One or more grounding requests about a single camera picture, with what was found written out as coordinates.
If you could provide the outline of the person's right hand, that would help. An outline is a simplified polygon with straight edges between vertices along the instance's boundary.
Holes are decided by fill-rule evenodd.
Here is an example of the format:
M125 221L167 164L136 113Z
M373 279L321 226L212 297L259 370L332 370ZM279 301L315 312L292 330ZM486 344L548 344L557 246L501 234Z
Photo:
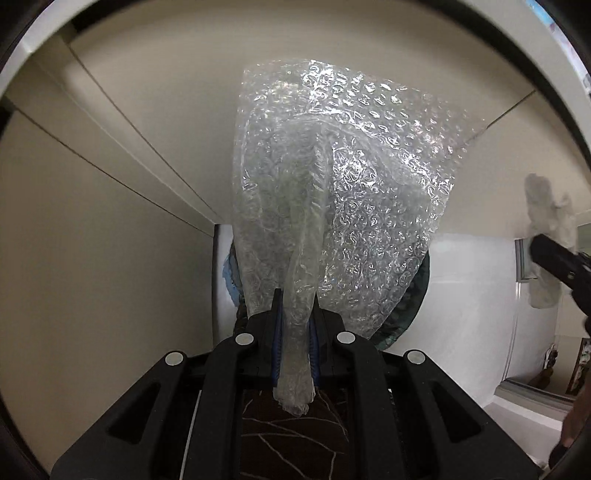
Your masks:
M572 409L566 415L559 443L549 456L549 466L553 468L571 447L590 416L590 397L583 392L576 398Z

